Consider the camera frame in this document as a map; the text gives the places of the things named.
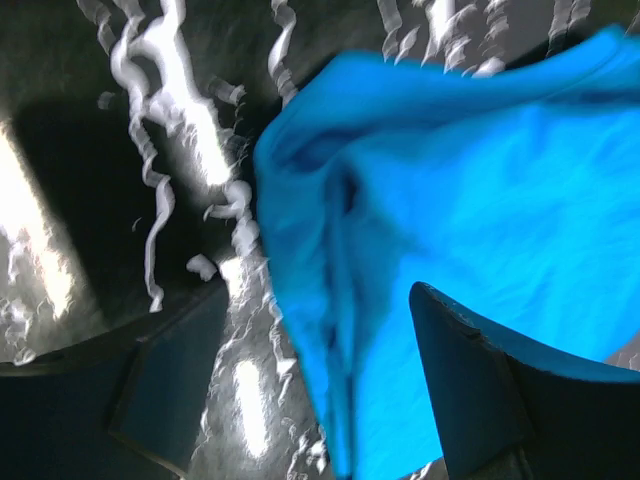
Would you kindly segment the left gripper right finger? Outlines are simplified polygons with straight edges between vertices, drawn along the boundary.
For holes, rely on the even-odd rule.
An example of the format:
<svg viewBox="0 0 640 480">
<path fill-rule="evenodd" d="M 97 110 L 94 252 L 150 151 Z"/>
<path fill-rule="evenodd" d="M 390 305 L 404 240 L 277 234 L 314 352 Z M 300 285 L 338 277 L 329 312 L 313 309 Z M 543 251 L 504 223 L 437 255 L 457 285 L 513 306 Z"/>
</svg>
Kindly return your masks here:
<svg viewBox="0 0 640 480">
<path fill-rule="evenodd" d="M 450 478 L 638 478 L 638 372 L 535 341 L 425 283 L 409 304 Z"/>
</svg>

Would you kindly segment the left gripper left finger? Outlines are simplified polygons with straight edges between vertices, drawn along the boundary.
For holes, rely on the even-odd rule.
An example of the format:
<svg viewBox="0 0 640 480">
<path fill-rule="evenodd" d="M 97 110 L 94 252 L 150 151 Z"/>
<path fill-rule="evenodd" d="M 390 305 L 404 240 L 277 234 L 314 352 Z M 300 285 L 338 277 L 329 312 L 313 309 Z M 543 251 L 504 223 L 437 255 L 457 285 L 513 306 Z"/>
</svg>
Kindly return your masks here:
<svg viewBox="0 0 640 480">
<path fill-rule="evenodd" d="M 184 477 L 228 304 L 226 286 L 207 284 L 174 308 L 3 364 L 2 477 Z"/>
</svg>

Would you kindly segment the blue t-shirt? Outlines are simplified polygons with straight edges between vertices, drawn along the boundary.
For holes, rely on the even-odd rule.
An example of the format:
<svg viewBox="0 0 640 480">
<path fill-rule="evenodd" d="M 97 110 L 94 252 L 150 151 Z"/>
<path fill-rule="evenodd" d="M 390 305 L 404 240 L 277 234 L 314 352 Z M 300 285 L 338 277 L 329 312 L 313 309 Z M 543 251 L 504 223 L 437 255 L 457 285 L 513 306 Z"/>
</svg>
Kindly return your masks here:
<svg viewBox="0 0 640 480">
<path fill-rule="evenodd" d="M 409 308 L 424 282 L 602 361 L 639 329 L 639 39 L 493 77 L 336 57 L 254 150 L 273 290 L 340 479 L 442 454 Z"/>
</svg>

